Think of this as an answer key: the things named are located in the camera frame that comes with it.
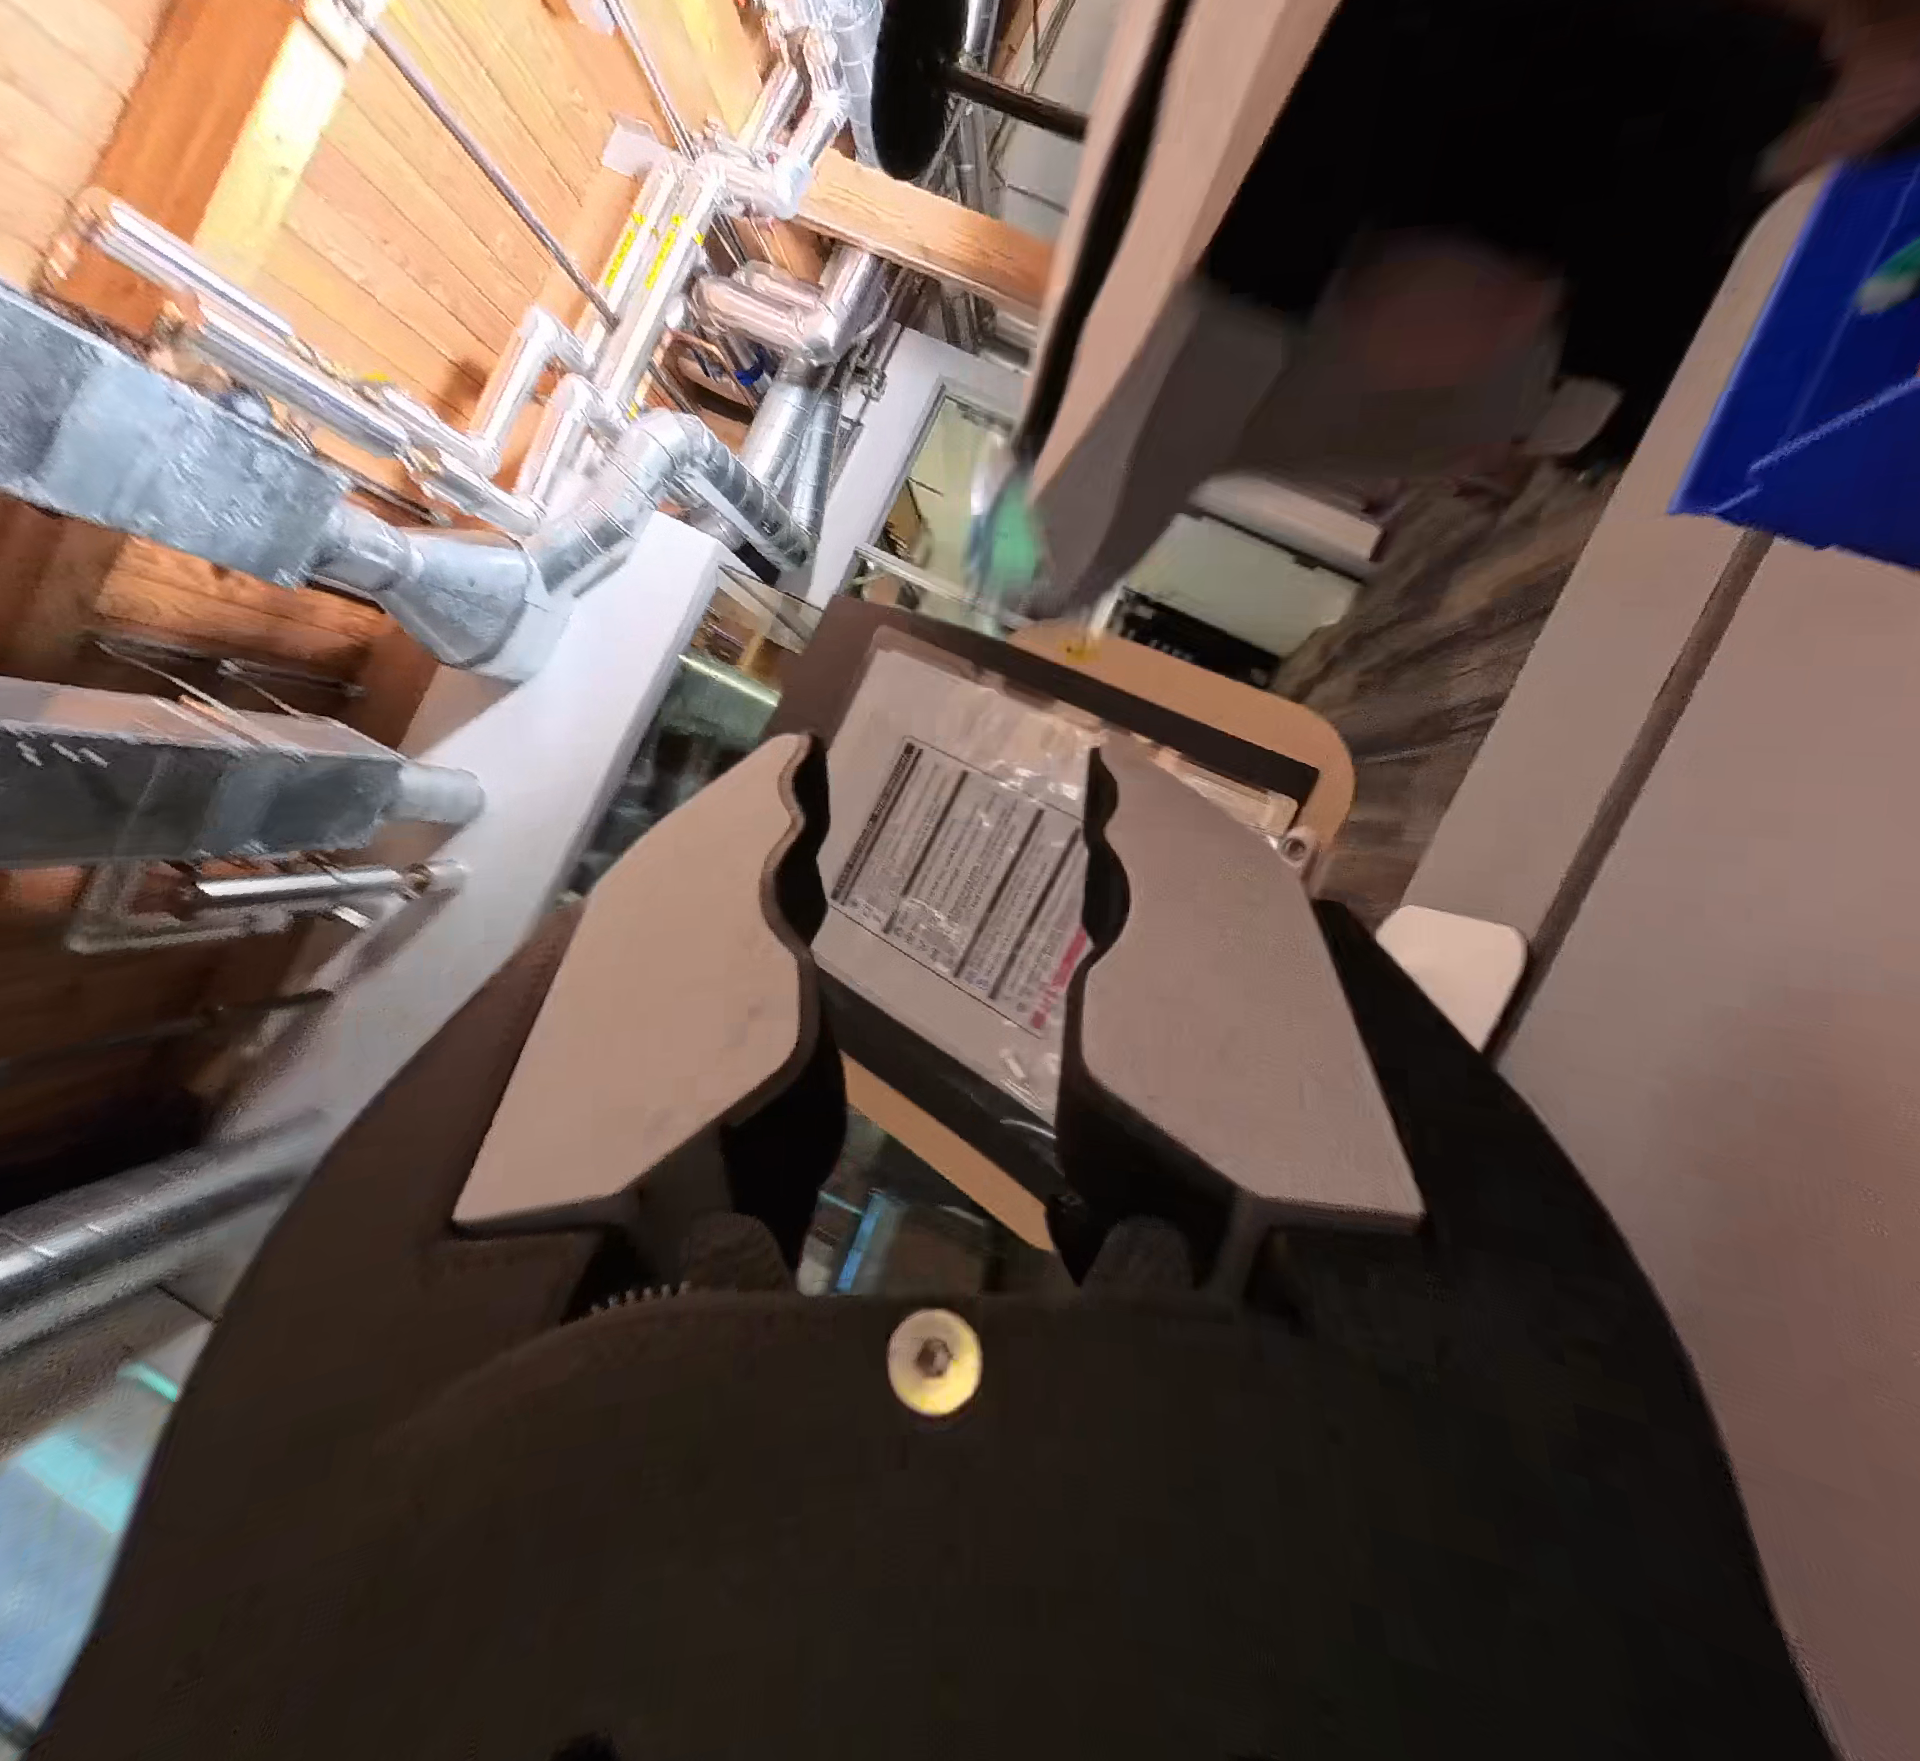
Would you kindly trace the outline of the green and white small object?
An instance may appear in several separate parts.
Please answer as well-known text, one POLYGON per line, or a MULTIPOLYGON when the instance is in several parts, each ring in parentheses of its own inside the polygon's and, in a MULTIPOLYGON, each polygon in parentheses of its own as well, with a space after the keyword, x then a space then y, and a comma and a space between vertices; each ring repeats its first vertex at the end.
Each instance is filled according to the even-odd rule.
POLYGON ((1004 434, 972 469, 966 583, 972 603, 1012 627, 1050 615, 1050 553, 1033 463, 1004 434))

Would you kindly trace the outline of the thin metal conduit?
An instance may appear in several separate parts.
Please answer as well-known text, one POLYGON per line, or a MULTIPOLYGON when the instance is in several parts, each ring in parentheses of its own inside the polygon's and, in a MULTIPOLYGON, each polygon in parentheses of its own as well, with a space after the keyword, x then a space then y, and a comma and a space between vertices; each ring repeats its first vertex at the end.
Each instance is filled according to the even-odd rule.
POLYGON ((491 190, 506 203, 517 221, 541 244, 544 256, 564 273, 590 308, 606 323, 616 321, 612 302, 600 292, 598 282, 587 277, 561 238, 541 218, 532 201, 515 186, 513 178, 494 163, 492 154, 478 141, 468 124, 457 114, 452 103, 434 86, 429 77, 414 55, 398 43, 376 19, 365 0, 336 0, 342 12, 358 27, 368 43, 396 69, 403 84, 426 108, 432 120, 461 147, 468 161, 480 172, 491 190))

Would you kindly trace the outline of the galvanised ventilation duct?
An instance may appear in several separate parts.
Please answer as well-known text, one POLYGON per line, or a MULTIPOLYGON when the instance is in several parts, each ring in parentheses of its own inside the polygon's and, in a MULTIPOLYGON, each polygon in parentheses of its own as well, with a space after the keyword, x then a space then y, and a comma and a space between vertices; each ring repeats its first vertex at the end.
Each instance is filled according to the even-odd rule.
POLYGON ((402 821, 459 829, 487 797, 312 714, 3 683, 3 866, 279 859, 368 848, 402 821))
POLYGON ((501 683, 539 673, 579 609, 529 548, 382 521, 350 501, 343 470, 14 287, 3 492, 273 587, 343 590, 443 665, 501 683))

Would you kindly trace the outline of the white cabinet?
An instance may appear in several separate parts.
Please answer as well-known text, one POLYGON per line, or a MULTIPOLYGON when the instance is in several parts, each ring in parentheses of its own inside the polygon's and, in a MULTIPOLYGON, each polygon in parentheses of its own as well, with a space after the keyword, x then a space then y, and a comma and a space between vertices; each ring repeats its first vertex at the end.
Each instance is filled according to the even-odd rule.
POLYGON ((1273 692, 1376 571, 1378 517, 1253 474, 1207 483, 1105 599, 1103 631, 1273 692))

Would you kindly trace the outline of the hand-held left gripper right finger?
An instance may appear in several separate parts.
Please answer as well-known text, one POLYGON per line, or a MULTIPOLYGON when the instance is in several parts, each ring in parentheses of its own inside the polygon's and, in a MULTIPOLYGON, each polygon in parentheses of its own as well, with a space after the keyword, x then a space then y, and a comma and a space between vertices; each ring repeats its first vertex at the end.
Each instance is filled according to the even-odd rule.
POLYGON ((1427 1199, 1300 873, 1131 745, 1091 750, 1083 840, 1089 947, 1055 1110, 1072 1200, 1186 1237, 1418 1229, 1427 1199))

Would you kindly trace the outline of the clear plastic bag with label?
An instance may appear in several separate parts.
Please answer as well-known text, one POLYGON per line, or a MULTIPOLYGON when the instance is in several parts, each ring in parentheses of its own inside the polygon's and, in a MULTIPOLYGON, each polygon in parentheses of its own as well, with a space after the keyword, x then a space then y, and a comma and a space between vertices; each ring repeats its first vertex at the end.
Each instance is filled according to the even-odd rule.
POLYGON ((1317 786, 1291 756, 1204 729, 1246 770, 883 627, 830 740, 830 913, 815 954, 852 996, 954 1064, 965 1086, 1053 1124, 1083 929, 1096 750, 1138 748, 1278 850, 1317 786))

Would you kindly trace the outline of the silver insulated pipes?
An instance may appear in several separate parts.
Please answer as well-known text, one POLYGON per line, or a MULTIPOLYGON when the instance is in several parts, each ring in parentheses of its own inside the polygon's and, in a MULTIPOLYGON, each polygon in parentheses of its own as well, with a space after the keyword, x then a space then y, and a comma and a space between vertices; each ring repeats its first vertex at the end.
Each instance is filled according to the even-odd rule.
POLYGON ((612 260, 590 285, 582 328, 529 308, 484 387, 468 429, 443 419, 391 381, 351 380, 273 308, 224 278, 189 244, 90 191, 65 238, 94 249, 172 297, 168 319, 186 356, 259 393, 303 427, 318 427, 424 478, 429 495, 503 530, 532 528, 535 504, 494 485, 506 441, 557 367, 587 384, 590 408, 621 424, 637 404, 660 337, 693 313, 698 328, 732 328, 806 373, 838 367, 878 324, 881 264, 841 246, 818 285, 751 263, 732 274, 704 268, 708 226, 739 208, 794 213, 831 141, 849 122, 849 96, 830 46, 808 35, 768 74, 747 139, 715 138, 693 160, 650 147, 653 172, 612 260))

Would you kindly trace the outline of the silver flexible duct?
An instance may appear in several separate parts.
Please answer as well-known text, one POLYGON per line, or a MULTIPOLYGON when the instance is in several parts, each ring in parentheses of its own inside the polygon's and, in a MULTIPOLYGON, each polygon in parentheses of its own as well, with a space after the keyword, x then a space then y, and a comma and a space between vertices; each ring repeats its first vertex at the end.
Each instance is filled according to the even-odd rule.
POLYGON ((621 560, 663 501, 722 525, 732 551, 767 580, 808 568, 818 535, 695 414, 647 409, 628 421, 524 548, 546 594, 585 594, 621 560))

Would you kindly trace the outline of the black round ceiling lamp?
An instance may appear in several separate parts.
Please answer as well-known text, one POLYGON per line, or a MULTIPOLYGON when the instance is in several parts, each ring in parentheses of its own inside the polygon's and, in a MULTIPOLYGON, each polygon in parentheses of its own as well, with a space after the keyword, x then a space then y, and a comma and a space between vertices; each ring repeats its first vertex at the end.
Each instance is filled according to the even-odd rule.
POLYGON ((1081 144, 1089 120, 1061 103, 1007 84, 963 61, 969 0, 885 0, 871 86, 876 168, 919 179, 939 160, 954 108, 1007 117, 1081 144))

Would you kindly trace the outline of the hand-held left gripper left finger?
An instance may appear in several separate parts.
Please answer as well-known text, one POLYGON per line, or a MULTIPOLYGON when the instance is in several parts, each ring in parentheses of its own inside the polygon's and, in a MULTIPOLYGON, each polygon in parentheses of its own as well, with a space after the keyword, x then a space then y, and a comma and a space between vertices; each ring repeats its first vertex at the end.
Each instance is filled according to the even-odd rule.
POLYGON ((845 1137, 813 942, 830 769, 762 740, 593 887, 454 1206, 459 1229, 806 1229, 845 1137))

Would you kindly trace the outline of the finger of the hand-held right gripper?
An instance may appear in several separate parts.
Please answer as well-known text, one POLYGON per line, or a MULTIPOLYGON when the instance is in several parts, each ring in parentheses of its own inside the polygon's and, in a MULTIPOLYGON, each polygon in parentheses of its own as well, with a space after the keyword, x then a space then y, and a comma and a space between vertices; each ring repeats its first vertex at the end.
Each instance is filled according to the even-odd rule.
POLYGON ((1023 401, 1023 438, 1046 441, 1070 391, 1091 308, 1105 285, 1139 190, 1168 39, 1182 0, 1120 0, 1073 197, 1053 246, 1039 345, 1023 401))
POLYGON ((1050 615, 1103 598, 1224 469, 1286 344, 1207 259, 1343 0, 1182 2, 1118 259, 1064 412, 1026 441, 1050 615))

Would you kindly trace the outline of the grey metal pipe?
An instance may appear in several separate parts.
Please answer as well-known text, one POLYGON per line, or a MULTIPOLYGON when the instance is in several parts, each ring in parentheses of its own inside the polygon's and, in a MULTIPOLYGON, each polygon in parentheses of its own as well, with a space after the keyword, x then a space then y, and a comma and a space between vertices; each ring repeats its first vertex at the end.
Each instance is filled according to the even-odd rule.
POLYGON ((8 1212, 3 1353, 193 1267, 234 1220, 282 1205, 337 1132, 310 1111, 8 1212))

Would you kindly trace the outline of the white monitor stand base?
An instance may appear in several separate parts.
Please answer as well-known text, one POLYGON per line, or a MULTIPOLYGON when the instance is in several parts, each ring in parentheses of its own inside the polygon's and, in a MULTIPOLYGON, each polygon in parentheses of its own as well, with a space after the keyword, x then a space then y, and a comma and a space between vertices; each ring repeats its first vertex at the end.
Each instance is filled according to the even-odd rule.
POLYGON ((1405 906, 1379 922, 1376 940, 1452 1029, 1486 1053, 1530 968, 1523 932, 1405 906))

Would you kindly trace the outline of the blue plastic bin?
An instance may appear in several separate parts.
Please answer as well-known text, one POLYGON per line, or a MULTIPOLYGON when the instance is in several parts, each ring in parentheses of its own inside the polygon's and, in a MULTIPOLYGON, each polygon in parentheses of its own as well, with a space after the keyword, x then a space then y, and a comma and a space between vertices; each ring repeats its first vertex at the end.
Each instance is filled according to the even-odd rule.
POLYGON ((1819 190, 1669 510, 1918 568, 1918 155, 1819 190))

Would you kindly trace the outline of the wooden ceiling beam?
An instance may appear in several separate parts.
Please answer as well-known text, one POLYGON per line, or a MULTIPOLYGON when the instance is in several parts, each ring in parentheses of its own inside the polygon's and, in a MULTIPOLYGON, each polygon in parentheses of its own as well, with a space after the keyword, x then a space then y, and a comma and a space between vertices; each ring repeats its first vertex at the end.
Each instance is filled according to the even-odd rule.
POLYGON ((794 216, 806 229, 892 260, 997 308, 1037 319, 1053 244, 831 147, 794 216))

